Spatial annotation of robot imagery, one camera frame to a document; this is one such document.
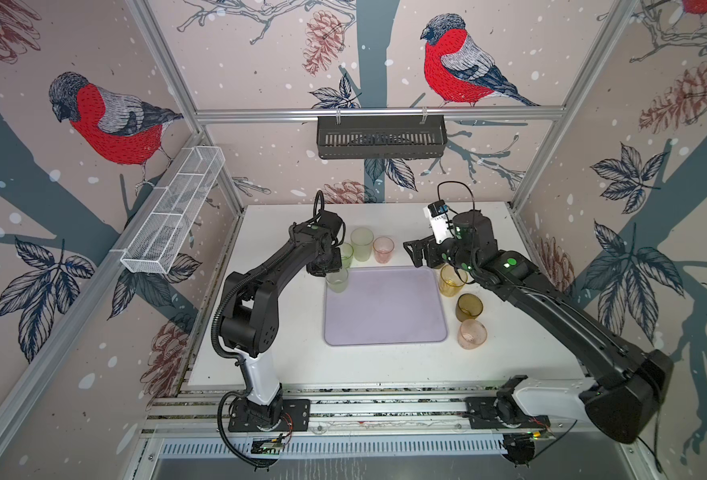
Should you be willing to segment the pale green dimpled short glass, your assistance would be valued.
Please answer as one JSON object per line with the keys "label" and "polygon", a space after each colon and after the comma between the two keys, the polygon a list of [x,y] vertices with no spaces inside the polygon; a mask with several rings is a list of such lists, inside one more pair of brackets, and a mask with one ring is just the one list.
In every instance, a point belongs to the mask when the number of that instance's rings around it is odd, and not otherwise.
{"label": "pale green dimpled short glass", "polygon": [[335,293],[343,293],[349,285],[349,270],[342,268],[337,272],[331,272],[326,275],[326,282],[329,290]]}

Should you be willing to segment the pink glass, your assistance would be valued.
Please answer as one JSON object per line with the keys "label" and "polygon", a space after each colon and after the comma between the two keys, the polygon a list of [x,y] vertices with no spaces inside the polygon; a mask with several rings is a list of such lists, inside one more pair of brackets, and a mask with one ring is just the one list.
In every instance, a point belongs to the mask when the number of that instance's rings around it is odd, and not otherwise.
{"label": "pink glass", "polygon": [[393,258],[395,242],[387,236],[379,236],[373,240],[373,255],[379,264],[388,264]]}

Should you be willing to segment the bright green faceted glass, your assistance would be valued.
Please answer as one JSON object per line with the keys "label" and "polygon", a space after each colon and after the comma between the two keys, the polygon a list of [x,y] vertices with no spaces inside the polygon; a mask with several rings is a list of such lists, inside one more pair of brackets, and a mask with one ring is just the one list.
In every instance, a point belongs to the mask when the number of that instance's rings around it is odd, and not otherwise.
{"label": "bright green faceted glass", "polygon": [[354,248],[348,242],[344,242],[340,246],[342,266],[344,269],[350,269],[354,260]]}

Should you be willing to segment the pink glass near right arm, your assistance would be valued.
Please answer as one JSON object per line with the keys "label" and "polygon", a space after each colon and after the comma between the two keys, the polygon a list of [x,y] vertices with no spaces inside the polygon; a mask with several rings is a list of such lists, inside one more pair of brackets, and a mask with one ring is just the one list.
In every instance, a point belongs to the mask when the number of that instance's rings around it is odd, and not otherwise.
{"label": "pink glass near right arm", "polygon": [[465,350],[473,350],[482,346],[487,341],[487,328],[475,319],[468,319],[461,322],[457,342]]}

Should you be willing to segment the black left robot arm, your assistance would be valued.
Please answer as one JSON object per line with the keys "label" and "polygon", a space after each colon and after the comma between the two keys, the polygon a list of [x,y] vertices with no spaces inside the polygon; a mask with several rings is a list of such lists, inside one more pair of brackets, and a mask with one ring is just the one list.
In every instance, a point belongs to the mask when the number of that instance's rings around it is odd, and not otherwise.
{"label": "black left robot arm", "polygon": [[321,278],[342,270],[339,235],[345,232],[338,214],[317,208],[311,219],[289,228],[289,240],[268,260],[224,281],[211,344],[217,356],[235,360],[240,368],[246,392],[237,406],[249,427],[269,429],[283,421],[282,386],[269,358],[280,328],[280,295],[303,269]]}

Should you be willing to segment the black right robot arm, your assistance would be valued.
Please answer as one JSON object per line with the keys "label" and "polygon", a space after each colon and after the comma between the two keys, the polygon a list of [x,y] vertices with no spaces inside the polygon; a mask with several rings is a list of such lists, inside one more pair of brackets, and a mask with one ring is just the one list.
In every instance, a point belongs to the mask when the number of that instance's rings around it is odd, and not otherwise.
{"label": "black right robot arm", "polygon": [[497,417],[517,426],[537,416],[589,421],[601,433],[632,444],[659,414],[673,362],[621,339],[557,290],[523,254],[497,247],[491,219],[479,210],[449,218],[436,201],[423,210],[431,236],[403,244],[413,265],[447,264],[481,288],[525,312],[581,362],[587,377],[545,381],[518,375],[497,394]]}

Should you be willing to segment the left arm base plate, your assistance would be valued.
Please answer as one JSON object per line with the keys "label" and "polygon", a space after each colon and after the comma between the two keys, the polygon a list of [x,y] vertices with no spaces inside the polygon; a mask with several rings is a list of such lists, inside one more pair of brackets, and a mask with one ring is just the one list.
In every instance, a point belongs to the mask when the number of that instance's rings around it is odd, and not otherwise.
{"label": "left arm base plate", "polygon": [[307,399],[278,398],[270,405],[238,399],[228,414],[230,433],[306,432],[311,402]]}

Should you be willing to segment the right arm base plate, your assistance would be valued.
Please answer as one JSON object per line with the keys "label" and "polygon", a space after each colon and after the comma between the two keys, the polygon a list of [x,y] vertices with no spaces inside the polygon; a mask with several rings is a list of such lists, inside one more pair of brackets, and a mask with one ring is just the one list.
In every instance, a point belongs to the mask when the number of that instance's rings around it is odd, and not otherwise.
{"label": "right arm base plate", "polygon": [[465,414],[471,429],[539,429],[548,430],[547,416],[529,416],[509,397],[467,397]]}

